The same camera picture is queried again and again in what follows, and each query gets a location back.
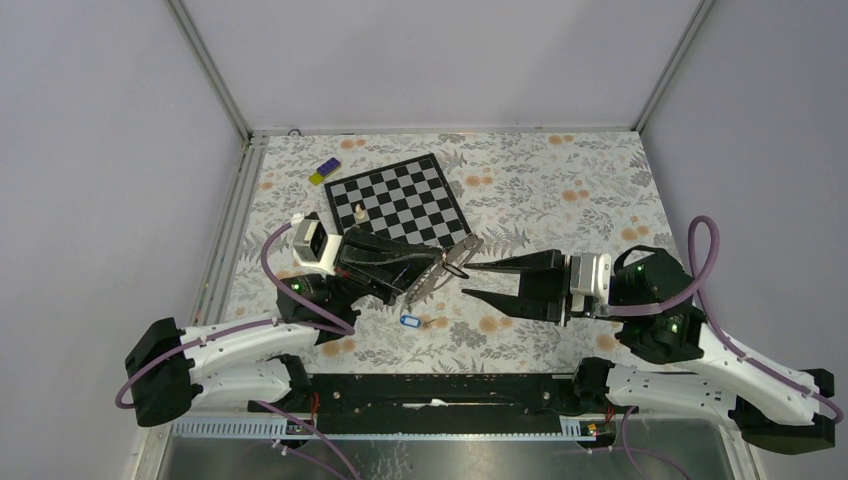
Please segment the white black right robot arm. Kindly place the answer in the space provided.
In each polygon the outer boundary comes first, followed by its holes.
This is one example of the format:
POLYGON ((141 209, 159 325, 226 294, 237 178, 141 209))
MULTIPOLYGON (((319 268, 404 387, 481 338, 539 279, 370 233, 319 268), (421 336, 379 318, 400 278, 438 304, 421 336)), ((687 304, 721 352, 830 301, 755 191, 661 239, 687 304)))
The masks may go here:
POLYGON ((557 324, 618 322, 617 341, 652 365, 647 372, 582 359, 565 391, 544 408, 563 415, 674 412, 726 426, 783 455, 835 445, 836 423, 820 410, 833 396, 833 375, 783 367, 720 333, 690 299, 674 304, 692 278, 665 250, 642 247, 638 260, 546 250, 487 262, 484 269, 519 279, 514 295, 474 292, 502 314, 557 324))

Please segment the blue capped key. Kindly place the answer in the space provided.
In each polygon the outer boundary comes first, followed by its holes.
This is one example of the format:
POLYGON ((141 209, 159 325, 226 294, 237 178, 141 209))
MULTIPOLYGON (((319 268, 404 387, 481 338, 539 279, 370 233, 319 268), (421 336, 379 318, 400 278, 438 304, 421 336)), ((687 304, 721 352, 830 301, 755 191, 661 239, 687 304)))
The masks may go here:
POLYGON ((400 324, 409 328, 420 328, 422 320, 412 315, 402 315, 399 319, 400 324))

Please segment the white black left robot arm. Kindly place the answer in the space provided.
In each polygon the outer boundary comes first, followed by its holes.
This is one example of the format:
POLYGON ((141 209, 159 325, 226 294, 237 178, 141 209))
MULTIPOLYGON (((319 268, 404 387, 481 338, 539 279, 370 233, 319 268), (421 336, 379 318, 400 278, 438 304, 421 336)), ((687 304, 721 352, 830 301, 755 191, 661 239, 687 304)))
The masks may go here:
POLYGON ((277 313, 206 327, 180 328, 172 318, 161 319, 127 355, 127 381, 115 404, 133 410, 139 426, 162 425, 199 406, 277 402, 288 411, 301 409, 311 387, 291 355, 352 336, 359 315, 354 303, 372 296, 392 304, 444 264, 446 253, 359 227, 333 235, 320 221, 306 219, 275 231, 260 260, 277 288, 277 313), (281 279, 270 268, 269 250, 291 228, 293 256, 311 272, 281 279))

